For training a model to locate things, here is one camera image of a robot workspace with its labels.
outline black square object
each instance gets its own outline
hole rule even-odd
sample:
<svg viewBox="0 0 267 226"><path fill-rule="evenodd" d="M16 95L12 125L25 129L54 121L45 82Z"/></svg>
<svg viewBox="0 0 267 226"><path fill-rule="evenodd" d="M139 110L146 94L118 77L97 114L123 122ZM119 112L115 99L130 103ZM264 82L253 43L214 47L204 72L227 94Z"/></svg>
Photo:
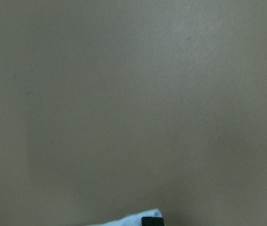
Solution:
<svg viewBox="0 0 267 226"><path fill-rule="evenodd" d="M165 226L163 218L143 217L142 226Z"/></svg>

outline brown surface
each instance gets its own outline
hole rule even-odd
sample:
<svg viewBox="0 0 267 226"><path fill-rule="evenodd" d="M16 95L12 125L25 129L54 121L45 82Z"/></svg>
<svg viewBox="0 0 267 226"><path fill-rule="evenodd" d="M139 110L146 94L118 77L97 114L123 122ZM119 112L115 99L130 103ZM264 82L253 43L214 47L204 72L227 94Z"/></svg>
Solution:
<svg viewBox="0 0 267 226"><path fill-rule="evenodd" d="M0 1L0 226L267 226L267 1Z"/></svg>

